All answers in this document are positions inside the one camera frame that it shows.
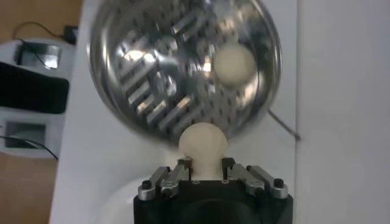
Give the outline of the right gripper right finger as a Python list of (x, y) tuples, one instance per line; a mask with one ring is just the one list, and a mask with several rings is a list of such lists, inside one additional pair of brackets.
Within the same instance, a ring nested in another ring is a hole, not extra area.
[(221, 167), (223, 180), (239, 180), (244, 184), (245, 191), (252, 196), (266, 192), (278, 200), (288, 198), (288, 187), (284, 180), (274, 178), (260, 166), (244, 167), (233, 158), (222, 158)]

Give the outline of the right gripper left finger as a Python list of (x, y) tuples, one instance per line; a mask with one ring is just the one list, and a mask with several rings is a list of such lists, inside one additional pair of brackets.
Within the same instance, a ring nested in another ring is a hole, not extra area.
[(138, 187), (137, 197), (142, 201), (153, 200), (158, 194), (171, 198), (179, 193), (179, 183), (190, 181), (192, 159), (184, 157), (177, 160), (175, 168), (159, 167), (149, 179), (144, 180)]

